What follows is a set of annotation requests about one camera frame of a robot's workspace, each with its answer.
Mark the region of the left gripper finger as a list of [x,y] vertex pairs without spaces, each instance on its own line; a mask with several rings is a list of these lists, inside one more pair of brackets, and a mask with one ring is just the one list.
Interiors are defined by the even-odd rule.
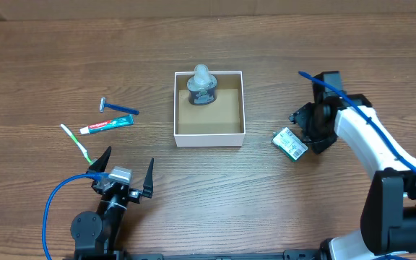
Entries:
[[154,162],[155,159],[152,158],[150,160],[147,174],[144,179],[143,183],[143,190],[142,190],[142,196],[146,198],[152,198],[153,196],[153,190],[154,190],[154,184],[153,184],[153,168],[154,168]]
[[87,169],[88,173],[104,173],[107,167],[109,158],[111,156],[112,147],[109,146],[106,151],[96,159],[93,164]]

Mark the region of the green white soap bar package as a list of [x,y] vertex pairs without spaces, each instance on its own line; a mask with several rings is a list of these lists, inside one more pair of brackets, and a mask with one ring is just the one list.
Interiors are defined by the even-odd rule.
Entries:
[[276,132],[272,144],[282,150],[293,162],[308,151],[308,147],[287,127]]

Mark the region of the green white toothbrush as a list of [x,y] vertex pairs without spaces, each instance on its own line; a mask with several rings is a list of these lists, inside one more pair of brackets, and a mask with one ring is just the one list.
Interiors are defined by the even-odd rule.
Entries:
[[86,161],[88,161],[88,163],[91,165],[92,164],[92,160],[90,159],[88,152],[86,150],[86,148],[78,141],[78,139],[75,137],[75,135],[72,133],[72,131],[65,126],[64,124],[60,124],[60,127],[64,130],[64,132],[72,139],[72,141],[78,146],[78,148],[80,149],[83,157],[86,159]]

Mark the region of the green red toothpaste tube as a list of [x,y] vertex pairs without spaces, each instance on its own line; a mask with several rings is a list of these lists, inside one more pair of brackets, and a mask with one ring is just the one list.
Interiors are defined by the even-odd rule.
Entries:
[[80,134],[94,134],[100,131],[107,131],[110,129],[116,129],[123,126],[131,126],[134,124],[134,118],[131,114],[114,118],[111,120],[103,121],[100,123],[95,123],[93,125],[89,125],[83,127],[79,130]]

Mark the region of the dark blue pump bottle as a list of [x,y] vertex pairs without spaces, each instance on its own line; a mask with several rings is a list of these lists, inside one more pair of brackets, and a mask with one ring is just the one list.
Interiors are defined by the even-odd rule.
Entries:
[[216,100],[217,79],[204,64],[194,68],[194,75],[187,81],[188,101],[192,105],[208,105]]

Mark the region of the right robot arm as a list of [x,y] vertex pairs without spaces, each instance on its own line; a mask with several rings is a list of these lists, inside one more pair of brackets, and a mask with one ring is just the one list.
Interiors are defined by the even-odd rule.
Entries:
[[347,94],[338,71],[316,76],[314,101],[290,115],[303,142],[320,154],[337,139],[362,163],[370,188],[358,230],[323,241],[307,259],[402,259],[416,253],[416,158],[409,155],[379,121],[362,94]]

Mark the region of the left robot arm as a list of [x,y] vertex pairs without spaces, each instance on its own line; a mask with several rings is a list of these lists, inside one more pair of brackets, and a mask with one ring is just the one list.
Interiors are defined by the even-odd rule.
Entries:
[[87,169],[91,175],[92,189],[101,195],[97,209],[78,214],[71,223],[71,236],[75,242],[75,259],[133,259],[124,249],[117,247],[121,222],[128,204],[141,202],[153,196],[154,160],[150,160],[143,188],[131,187],[132,170],[114,167],[105,169],[111,156],[111,148]]

